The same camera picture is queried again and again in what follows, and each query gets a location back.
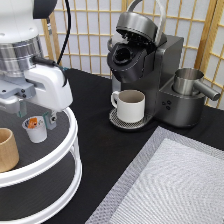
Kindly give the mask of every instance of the stainless steel milk frother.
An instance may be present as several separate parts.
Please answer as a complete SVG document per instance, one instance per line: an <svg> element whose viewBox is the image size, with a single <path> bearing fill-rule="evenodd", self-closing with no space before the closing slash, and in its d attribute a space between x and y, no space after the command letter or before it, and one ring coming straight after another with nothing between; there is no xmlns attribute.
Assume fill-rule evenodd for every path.
<svg viewBox="0 0 224 224"><path fill-rule="evenodd" d="M220 93L202 82L204 74L200 70L182 68L178 69L175 74L173 85L175 92L185 96L193 96L201 92L213 101L220 98Z"/></svg>

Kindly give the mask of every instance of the mug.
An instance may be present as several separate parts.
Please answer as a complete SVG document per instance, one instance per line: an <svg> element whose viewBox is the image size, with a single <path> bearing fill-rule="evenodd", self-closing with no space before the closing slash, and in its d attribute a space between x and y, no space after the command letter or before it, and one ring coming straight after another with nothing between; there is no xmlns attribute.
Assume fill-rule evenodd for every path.
<svg viewBox="0 0 224 224"><path fill-rule="evenodd" d="M11 170L19 162L19 153L13 132L0 128L0 173Z"/></svg>
<svg viewBox="0 0 224 224"><path fill-rule="evenodd" d="M117 108L117 117L121 121L136 123L144 117L145 95L142 92L137 90L115 91L111 95L111 103Z"/></svg>

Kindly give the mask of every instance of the coffee pod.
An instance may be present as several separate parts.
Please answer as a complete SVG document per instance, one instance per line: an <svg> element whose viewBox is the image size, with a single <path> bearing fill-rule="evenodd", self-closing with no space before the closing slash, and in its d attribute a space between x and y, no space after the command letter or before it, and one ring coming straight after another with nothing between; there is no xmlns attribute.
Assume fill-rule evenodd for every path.
<svg viewBox="0 0 224 224"><path fill-rule="evenodd" d="M33 120L36 120L37 123L32 125L30 124ZM40 143L46 140L47 138L47 129L44 123L44 118L42 116L35 116L26 119L22 127L26 130L29 139L33 143Z"/></svg>

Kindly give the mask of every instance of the black cable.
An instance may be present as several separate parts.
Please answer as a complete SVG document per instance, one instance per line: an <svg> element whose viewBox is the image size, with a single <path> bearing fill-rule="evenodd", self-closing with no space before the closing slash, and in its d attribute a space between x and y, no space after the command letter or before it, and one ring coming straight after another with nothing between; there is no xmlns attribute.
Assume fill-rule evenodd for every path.
<svg viewBox="0 0 224 224"><path fill-rule="evenodd" d="M61 54L60 54L60 56L58 58L58 61L57 61L58 65L61 62L62 56L63 56L64 51L65 51L65 47L66 47L66 45L68 43L68 38L69 38L69 35L70 35L70 31L71 31L71 11L70 11L70 6L69 6L68 0L65 0L65 4L66 4L67 14L68 14L68 30L67 30L67 34L66 34L66 37L65 37L65 41L64 41L63 47L61 49Z"/></svg>

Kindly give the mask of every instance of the black table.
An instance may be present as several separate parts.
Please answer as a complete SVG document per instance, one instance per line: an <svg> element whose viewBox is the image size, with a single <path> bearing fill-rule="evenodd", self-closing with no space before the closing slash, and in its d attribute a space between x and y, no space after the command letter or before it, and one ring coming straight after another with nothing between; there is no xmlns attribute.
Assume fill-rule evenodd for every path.
<svg viewBox="0 0 224 224"><path fill-rule="evenodd" d="M67 75L74 98L71 109L79 126L83 176L71 202L47 224L85 223L158 126L224 150L224 111L204 107L200 123L191 129L154 120L139 132L125 133L109 122L111 80L74 69Z"/></svg>

